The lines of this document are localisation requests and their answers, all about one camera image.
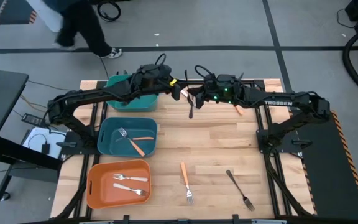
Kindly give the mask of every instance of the orange handle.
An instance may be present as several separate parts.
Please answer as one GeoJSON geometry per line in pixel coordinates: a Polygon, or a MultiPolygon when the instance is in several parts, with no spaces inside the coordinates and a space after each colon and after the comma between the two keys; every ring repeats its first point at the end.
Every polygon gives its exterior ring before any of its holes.
{"type": "Polygon", "coordinates": [[[139,147],[137,146],[137,144],[135,144],[132,140],[129,140],[132,144],[132,146],[136,149],[136,151],[142,156],[144,157],[144,151],[139,147]]]}
{"type": "Polygon", "coordinates": [[[139,138],[133,138],[132,140],[136,141],[136,140],[154,140],[153,137],[139,137],[139,138]]]}
{"type": "Polygon", "coordinates": [[[189,185],[189,181],[187,180],[187,172],[186,172],[186,165],[184,162],[180,163],[181,171],[183,172],[183,178],[185,178],[186,185],[189,185]]]}
{"type": "Polygon", "coordinates": [[[240,108],[240,106],[236,106],[237,112],[242,116],[244,114],[243,110],[240,108]]]}

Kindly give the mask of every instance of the person's leg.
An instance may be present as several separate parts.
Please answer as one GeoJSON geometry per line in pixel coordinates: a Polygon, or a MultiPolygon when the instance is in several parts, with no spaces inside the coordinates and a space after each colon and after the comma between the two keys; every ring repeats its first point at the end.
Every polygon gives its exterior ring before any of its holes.
{"type": "Polygon", "coordinates": [[[74,16],[78,32],[84,37],[89,49],[99,57],[115,58],[121,55],[105,39],[99,19],[88,0],[81,0],[68,8],[74,16]]]}
{"type": "Polygon", "coordinates": [[[69,13],[62,12],[61,15],[63,16],[63,26],[57,35],[56,43],[62,47],[73,47],[77,29],[71,21],[69,13]]]}

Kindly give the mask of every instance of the person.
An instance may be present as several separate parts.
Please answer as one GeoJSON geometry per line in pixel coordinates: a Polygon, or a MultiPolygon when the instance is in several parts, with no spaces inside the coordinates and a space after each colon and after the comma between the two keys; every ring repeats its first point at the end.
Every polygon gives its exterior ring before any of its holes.
{"type": "Polygon", "coordinates": [[[115,49],[104,39],[99,19],[89,0],[43,0],[44,3],[63,17],[63,25],[56,38],[62,48],[73,50],[74,37],[79,32],[90,51],[100,58],[118,58],[122,49],[115,49]]]}

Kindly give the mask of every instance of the gray floor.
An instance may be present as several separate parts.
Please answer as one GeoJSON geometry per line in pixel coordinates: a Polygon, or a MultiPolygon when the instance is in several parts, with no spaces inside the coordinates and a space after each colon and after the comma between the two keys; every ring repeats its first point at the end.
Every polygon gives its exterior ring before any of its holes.
{"type": "MultiPolygon", "coordinates": [[[[268,0],[281,46],[342,46],[355,34],[336,23],[336,11],[349,0],[268,0]]],[[[132,0],[120,2],[122,17],[102,21],[109,43],[122,47],[248,45],[272,46],[262,1],[255,0],[132,0]]],[[[345,14],[343,22],[352,24],[345,14]]],[[[0,49],[53,48],[55,34],[37,18],[31,25],[0,25],[0,49]]],[[[85,47],[78,37],[77,45],[85,47]]],[[[126,52],[121,58],[104,60],[110,74],[153,63],[161,52],[126,52]]],[[[244,78],[281,78],[274,51],[176,51],[166,52],[166,64],[176,77],[204,65],[216,73],[241,74],[244,78]]],[[[317,91],[331,102],[341,120],[358,171],[358,87],[347,75],[341,52],[284,52],[285,64],[295,91],[317,91]]],[[[358,64],[358,52],[351,55],[358,64]]],[[[0,70],[27,73],[30,79],[61,88],[76,89],[81,80],[105,79],[101,62],[91,53],[0,54],[0,70]]],[[[46,105],[64,91],[28,83],[24,95],[46,105]]],[[[41,115],[23,101],[15,106],[41,115]]],[[[20,142],[29,125],[12,113],[1,136],[20,142]]],[[[6,168],[0,164],[0,170],[6,168]]],[[[0,223],[46,220],[53,202],[55,184],[13,178],[12,198],[0,203],[0,223]]]]}

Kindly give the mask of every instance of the utensil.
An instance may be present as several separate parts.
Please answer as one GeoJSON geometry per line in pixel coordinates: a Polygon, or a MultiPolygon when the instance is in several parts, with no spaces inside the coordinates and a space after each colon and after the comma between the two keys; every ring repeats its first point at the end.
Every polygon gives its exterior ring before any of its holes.
{"type": "Polygon", "coordinates": [[[123,190],[133,191],[133,192],[135,192],[137,195],[140,195],[140,196],[146,196],[146,195],[147,195],[147,192],[144,191],[144,190],[141,190],[141,189],[132,189],[132,188],[130,188],[130,187],[127,187],[127,186],[124,186],[124,185],[121,185],[121,184],[117,184],[117,183],[114,183],[113,186],[114,186],[114,187],[117,187],[117,188],[120,188],[120,189],[123,189],[123,190]]]}
{"type": "Polygon", "coordinates": [[[142,156],[144,157],[145,156],[145,153],[144,151],[139,147],[137,146],[137,144],[135,144],[132,139],[128,138],[128,133],[127,131],[124,130],[124,128],[119,128],[118,131],[120,132],[120,134],[124,137],[124,138],[127,138],[129,140],[129,142],[132,144],[132,146],[136,149],[136,151],[142,156]]]}
{"type": "Polygon", "coordinates": [[[233,183],[236,185],[237,189],[239,189],[239,191],[242,195],[242,200],[244,201],[245,205],[248,207],[249,210],[254,211],[255,210],[254,206],[252,205],[251,201],[242,193],[240,187],[237,185],[236,180],[234,180],[234,177],[231,174],[230,170],[227,170],[226,173],[230,177],[230,179],[233,181],[233,183]]]}
{"type": "Polygon", "coordinates": [[[186,165],[184,162],[181,162],[180,165],[181,165],[181,171],[183,172],[183,178],[185,179],[186,188],[187,188],[187,192],[186,192],[187,202],[189,203],[189,205],[193,205],[194,204],[193,194],[190,191],[189,182],[187,180],[186,165]]]}
{"type": "Polygon", "coordinates": [[[114,179],[117,179],[117,180],[130,179],[130,180],[138,180],[138,181],[143,181],[143,182],[148,181],[148,178],[146,178],[146,177],[126,177],[122,174],[114,174],[113,177],[114,177],[114,179]]]}
{"type": "MultiPolygon", "coordinates": [[[[121,138],[117,138],[116,142],[120,141],[121,139],[123,139],[124,137],[121,138]]],[[[139,138],[133,138],[133,141],[139,141],[139,140],[154,140],[153,137],[139,137],[139,138]]]]}

